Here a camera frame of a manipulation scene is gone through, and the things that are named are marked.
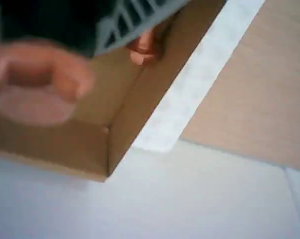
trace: wooden panel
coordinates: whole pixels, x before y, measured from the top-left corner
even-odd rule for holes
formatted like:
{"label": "wooden panel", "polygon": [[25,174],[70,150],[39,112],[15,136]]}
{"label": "wooden panel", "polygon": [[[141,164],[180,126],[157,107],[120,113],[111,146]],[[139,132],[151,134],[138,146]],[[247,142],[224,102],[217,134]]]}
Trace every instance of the wooden panel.
{"label": "wooden panel", "polygon": [[58,127],[26,127],[0,117],[0,156],[35,166],[105,179],[106,143],[107,131],[93,124],[71,121]]}
{"label": "wooden panel", "polygon": [[300,169],[300,0],[267,0],[183,139]]}
{"label": "wooden panel", "polygon": [[173,22],[164,58],[158,64],[144,69],[112,122],[109,138],[110,172],[131,146],[223,4],[223,0],[194,0]]}

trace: hand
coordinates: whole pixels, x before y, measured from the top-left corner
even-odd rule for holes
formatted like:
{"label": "hand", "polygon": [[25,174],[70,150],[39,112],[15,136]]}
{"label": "hand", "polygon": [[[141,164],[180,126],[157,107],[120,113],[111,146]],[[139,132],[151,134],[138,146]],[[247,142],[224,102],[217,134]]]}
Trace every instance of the hand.
{"label": "hand", "polygon": [[65,122],[94,80],[87,59],[53,44],[24,41],[0,46],[0,114],[17,123]]}

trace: dark object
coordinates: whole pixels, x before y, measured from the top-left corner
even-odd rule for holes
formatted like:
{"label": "dark object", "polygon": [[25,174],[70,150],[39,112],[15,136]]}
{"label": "dark object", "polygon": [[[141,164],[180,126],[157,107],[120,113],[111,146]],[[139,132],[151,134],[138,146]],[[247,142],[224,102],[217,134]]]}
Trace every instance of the dark object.
{"label": "dark object", "polygon": [[126,45],[189,0],[0,0],[0,41],[53,40],[92,57]]}

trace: gray plastic object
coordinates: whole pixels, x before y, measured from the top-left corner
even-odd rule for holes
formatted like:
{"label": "gray plastic object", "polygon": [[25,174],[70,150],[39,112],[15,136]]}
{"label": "gray plastic object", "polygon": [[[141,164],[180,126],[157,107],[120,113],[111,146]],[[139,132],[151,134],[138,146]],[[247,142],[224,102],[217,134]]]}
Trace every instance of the gray plastic object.
{"label": "gray plastic object", "polygon": [[189,0],[120,0],[113,14],[97,23],[95,54],[124,46],[182,8]]}
{"label": "gray plastic object", "polygon": [[[65,12],[60,12],[60,7],[57,6],[58,3],[65,3],[65,6],[67,6],[67,1],[71,2],[71,0],[66,1],[53,1],[53,0],[36,0],[36,2],[39,2],[40,6],[46,7],[45,13],[49,14],[49,11],[51,13],[55,14],[55,17],[60,15],[60,17],[65,16],[67,14],[67,9],[64,7]],[[96,18],[96,22],[91,23],[91,28],[88,28],[88,30],[80,30],[80,23],[74,25],[74,32],[78,34],[71,35],[68,34],[69,30],[65,29],[65,32],[59,32],[59,29],[55,31],[58,37],[56,35],[51,34],[48,35],[50,39],[57,40],[60,43],[63,43],[66,47],[69,47],[70,49],[75,49],[79,53],[86,55],[86,56],[93,56],[93,55],[99,55],[106,53],[112,49],[121,47],[126,45],[128,42],[132,41],[133,39],[137,38],[143,31],[145,31],[148,28],[151,28],[166,18],[168,18],[170,15],[177,12],[179,9],[181,9],[187,2],[190,0],[95,0],[96,2],[92,4],[89,0],[78,0],[78,2],[75,2],[75,4],[82,4],[85,5],[85,2],[87,3],[87,6],[85,7],[86,10],[89,9],[91,6],[97,6],[97,9],[101,11],[102,17]],[[15,34],[16,30],[18,29],[26,29],[25,32],[18,31],[16,35],[13,35],[11,40],[18,39],[18,37],[23,36],[34,36],[34,37],[46,37],[46,35],[40,35],[43,32],[45,32],[46,29],[42,28],[45,27],[45,20],[39,21],[35,24],[38,24],[39,29],[43,29],[42,32],[39,31],[39,34],[37,32],[37,35],[33,35],[33,33],[27,32],[27,29],[29,26],[32,26],[33,24],[33,18],[27,19],[27,16],[23,16],[23,6],[26,2],[34,2],[31,0],[23,0],[17,2],[10,2],[10,0],[0,0],[0,23],[5,22],[4,25],[0,25],[0,29],[5,29],[5,32],[0,31],[0,41],[6,40],[6,35]],[[8,8],[10,8],[9,14],[12,14],[11,21],[3,21],[3,13],[2,13],[2,5],[6,4]],[[111,9],[104,9],[102,12],[102,4],[108,4],[111,6]],[[79,9],[78,11],[82,11],[81,14],[85,14],[85,8]],[[70,11],[70,14],[76,14],[76,8],[72,9]],[[22,19],[24,22],[24,26],[21,28],[18,24],[20,24],[20,19]],[[54,28],[55,24],[51,25],[51,21],[47,22],[47,27]]]}

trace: cardboard box flap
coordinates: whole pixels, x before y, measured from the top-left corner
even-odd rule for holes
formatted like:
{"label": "cardboard box flap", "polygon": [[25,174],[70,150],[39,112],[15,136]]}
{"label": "cardboard box flap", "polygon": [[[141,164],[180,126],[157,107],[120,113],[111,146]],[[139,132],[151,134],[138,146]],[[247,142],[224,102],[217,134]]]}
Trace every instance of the cardboard box flap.
{"label": "cardboard box flap", "polygon": [[223,5],[223,0],[195,0],[175,19],[166,41],[164,58],[159,64],[144,69],[112,122],[110,172],[129,149]]}

